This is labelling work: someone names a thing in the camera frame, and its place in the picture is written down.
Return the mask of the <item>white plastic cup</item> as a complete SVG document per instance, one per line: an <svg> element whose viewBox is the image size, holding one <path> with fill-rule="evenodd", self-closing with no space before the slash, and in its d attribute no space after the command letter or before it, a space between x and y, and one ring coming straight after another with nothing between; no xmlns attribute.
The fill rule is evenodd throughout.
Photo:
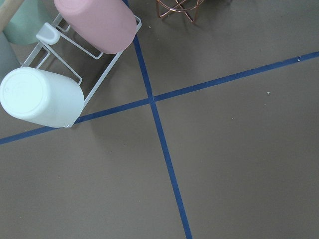
<svg viewBox="0 0 319 239"><path fill-rule="evenodd" d="M0 103L17 119L53 128L71 127L83 111L84 95L69 77L21 67L2 80Z"/></svg>

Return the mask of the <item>mint green plastic cup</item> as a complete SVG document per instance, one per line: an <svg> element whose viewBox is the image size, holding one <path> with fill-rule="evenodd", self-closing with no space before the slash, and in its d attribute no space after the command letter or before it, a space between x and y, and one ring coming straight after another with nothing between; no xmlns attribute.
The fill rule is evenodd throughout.
<svg viewBox="0 0 319 239"><path fill-rule="evenodd" d="M41 0L25 0L13 15L3 33L10 43L29 45L37 41L36 35L51 17Z"/></svg>

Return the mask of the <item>pink plastic cup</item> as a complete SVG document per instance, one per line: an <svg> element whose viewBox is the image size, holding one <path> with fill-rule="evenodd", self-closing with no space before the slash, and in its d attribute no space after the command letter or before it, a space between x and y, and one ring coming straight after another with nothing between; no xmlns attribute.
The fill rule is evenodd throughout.
<svg viewBox="0 0 319 239"><path fill-rule="evenodd" d="M135 16L122 0L55 0L54 4L78 34L103 53L125 50L136 35Z"/></svg>

